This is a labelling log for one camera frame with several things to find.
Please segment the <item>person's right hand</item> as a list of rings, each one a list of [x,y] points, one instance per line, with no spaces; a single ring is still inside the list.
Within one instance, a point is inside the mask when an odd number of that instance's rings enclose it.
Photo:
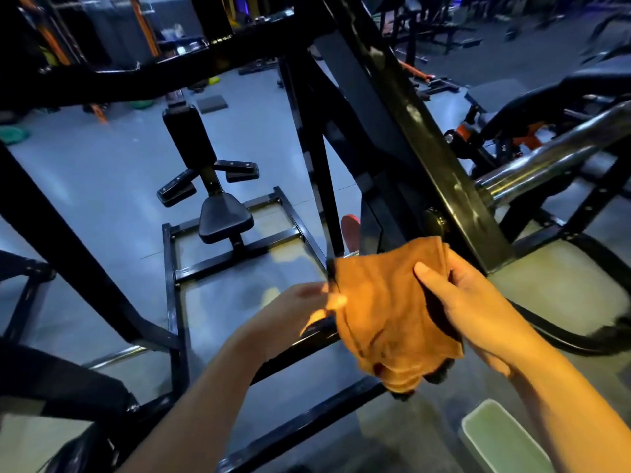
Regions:
[[[541,338],[480,271],[451,249],[446,259],[447,274],[441,275],[458,288],[458,306],[445,311],[448,321],[487,365],[510,378]]]

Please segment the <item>person's left hand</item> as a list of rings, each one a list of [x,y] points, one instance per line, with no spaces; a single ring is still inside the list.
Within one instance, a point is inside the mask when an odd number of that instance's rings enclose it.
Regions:
[[[296,322],[298,285],[279,294],[239,328],[239,337],[262,361],[277,357],[301,337]]]

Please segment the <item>orange cleaning cloth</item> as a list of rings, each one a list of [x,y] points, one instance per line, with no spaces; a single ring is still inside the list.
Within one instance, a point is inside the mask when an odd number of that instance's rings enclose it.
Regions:
[[[463,357],[461,335],[413,271],[422,262],[450,280],[448,252],[442,238],[431,236],[327,264],[331,291],[348,300],[335,314],[341,341],[359,368],[394,394],[412,394],[423,381],[443,383]]]

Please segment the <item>person's right forearm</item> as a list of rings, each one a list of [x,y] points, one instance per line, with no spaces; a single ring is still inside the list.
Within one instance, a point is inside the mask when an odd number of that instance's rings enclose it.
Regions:
[[[503,360],[557,473],[631,473],[631,429],[557,350]]]

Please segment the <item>person's left forearm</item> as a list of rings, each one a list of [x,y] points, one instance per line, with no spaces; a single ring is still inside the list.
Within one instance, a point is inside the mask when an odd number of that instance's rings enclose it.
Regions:
[[[255,374],[287,345],[269,329],[240,328],[116,473],[212,473]]]

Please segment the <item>red round object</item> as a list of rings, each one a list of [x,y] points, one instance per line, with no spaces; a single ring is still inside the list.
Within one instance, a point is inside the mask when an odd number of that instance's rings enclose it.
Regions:
[[[341,233],[349,254],[358,253],[361,245],[361,224],[357,216],[346,214],[341,219]]]

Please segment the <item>black padded seat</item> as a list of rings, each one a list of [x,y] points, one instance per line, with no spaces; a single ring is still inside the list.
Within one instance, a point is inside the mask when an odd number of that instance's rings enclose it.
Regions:
[[[221,191],[202,203],[198,235],[207,245],[240,235],[253,227],[253,215],[230,193]]]

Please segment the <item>chrome weight bar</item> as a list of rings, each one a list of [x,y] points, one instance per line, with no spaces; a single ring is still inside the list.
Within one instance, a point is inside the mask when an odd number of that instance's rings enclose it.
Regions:
[[[631,100],[557,136],[476,181],[488,208],[501,207],[631,136]]]

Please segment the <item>black and orange gym machine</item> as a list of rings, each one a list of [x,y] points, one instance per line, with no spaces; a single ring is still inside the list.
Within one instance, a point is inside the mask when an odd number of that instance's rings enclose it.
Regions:
[[[461,123],[444,134],[461,159],[474,163],[478,177],[501,161],[532,151],[543,141],[539,131],[564,134],[621,102],[631,101],[631,45],[592,58],[590,66],[562,80],[526,90],[516,79],[470,88],[469,109]]]

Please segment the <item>thin chrome bar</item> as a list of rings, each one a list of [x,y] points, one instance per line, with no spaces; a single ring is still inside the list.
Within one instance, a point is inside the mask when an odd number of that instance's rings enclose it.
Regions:
[[[118,352],[114,352],[103,357],[99,357],[92,361],[89,361],[83,364],[83,367],[89,368],[91,370],[98,370],[102,368],[106,368],[108,366],[115,365],[122,361],[128,360],[130,358],[145,354],[148,351],[146,347],[143,346],[131,346],[126,349],[120,350]]]

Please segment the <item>grey floor mat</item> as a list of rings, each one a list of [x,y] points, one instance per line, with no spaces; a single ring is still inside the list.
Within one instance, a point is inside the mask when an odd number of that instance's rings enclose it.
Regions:
[[[221,94],[211,94],[207,96],[197,96],[196,103],[201,114],[213,113],[227,109],[228,103]]]

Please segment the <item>orange and black rack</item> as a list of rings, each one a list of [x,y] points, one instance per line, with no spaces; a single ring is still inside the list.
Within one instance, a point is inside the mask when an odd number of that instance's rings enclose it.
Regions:
[[[49,67],[87,64],[88,59],[77,42],[76,37],[65,22],[63,10],[86,11],[87,7],[103,9],[119,9],[129,7],[134,20],[139,26],[144,40],[148,44],[153,57],[161,55],[154,30],[148,15],[154,13],[152,7],[143,8],[147,4],[142,0],[16,0],[17,8],[27,24],[43,41],[40,50]]]

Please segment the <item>black gym machine frame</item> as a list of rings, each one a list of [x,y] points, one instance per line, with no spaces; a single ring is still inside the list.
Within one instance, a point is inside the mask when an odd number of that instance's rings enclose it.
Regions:
[[[344,164],[367,180],[373,218],[386,234],[385,221],[395,245],[428,233],[416,214],[433,215],[434,224],[446,220],[440,235],[456,240],[484,273],[516,260],[513,246],[502,235],[491,210],[483,203],[474,182],[464,172],[456,154],[411,81],[404,75],[389,43],[374,23],[363,0],[297,0],[294,7],[259,18],[253,24],[209,39],[205,45],[127,71],[93,71],[89,65],[40,67],[25,42],[26,20],[16,0],[0,0],[0,47],[8,61],[0,61],[0,110],[59,108],[88,103],[149,99],[187,87],[203,76],[222,74],[265,56],[280,57],[301,146],[311,157],[310,181],[321,187],[325,220],[336,211],[333,192],[324,194],[330,174],[324,167],[326,153],[311,154],[324,137],[334,146],[341,142]],[[320,51],[338,86],[334,86],[311,57],[308,47],[322,42]],[[300,222],[292,229],[248,245],[190,269],[174,270],[175,240],[199,228],[199,217],[179,226],[162,228],[167,274],[170,330],[144,319],[87,250],[11,152],[0,146],[0,216],[12,226],[127,342],[148,350],[168,352],[172,360],[173,391],[139,407],[147,421],[175,404],[189,380],[185,362],[184,318],[176,285],[208,277],[241,260],[255,257],[302,236],[327,273],[325,256]],[[305,439],[372,400],[384,388],[369,378],[296,417],[248,448],[220,462],[239,472],[250,472],[285,453]]]

